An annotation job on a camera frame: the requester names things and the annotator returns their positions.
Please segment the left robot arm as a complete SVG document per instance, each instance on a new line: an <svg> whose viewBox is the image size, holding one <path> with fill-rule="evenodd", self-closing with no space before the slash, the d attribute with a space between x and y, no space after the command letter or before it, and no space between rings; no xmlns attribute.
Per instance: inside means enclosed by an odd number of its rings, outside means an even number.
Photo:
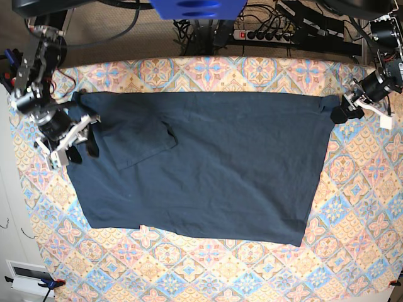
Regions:
<svg viewBox="0 0 403 302"><path fill-rule="evenodd" d="M377 52L378 65L362 80L352 79L348 90L341 98L341 104L331 113L334 124L360 119L364 110L380 118L380 127L392 129L393 113L389 94L402 93L402 27L398 16L391 12L368 22L367 33L354 18L349 22L366 41L370 50Z"/></svg>

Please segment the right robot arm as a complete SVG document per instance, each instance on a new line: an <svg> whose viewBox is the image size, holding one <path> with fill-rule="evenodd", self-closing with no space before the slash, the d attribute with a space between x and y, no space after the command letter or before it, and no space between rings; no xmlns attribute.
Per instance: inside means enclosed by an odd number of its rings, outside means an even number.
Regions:
<svg viewBox="0 0 403 302"><path fill-rule="evenodd" d="M18 67L11 105L19 114L28 116L40 131L34 147L45 157L50 169L58 169L71 162L80 164L82 157L77 145L84 144L90 157L99 156L92 125L99 122L97 115L83 115L73 120L67 109L76 101L58 102L52 97L52 74L62 59L63 32L37 25L28 29L33 38L31 47L23 54Z"/></svg>

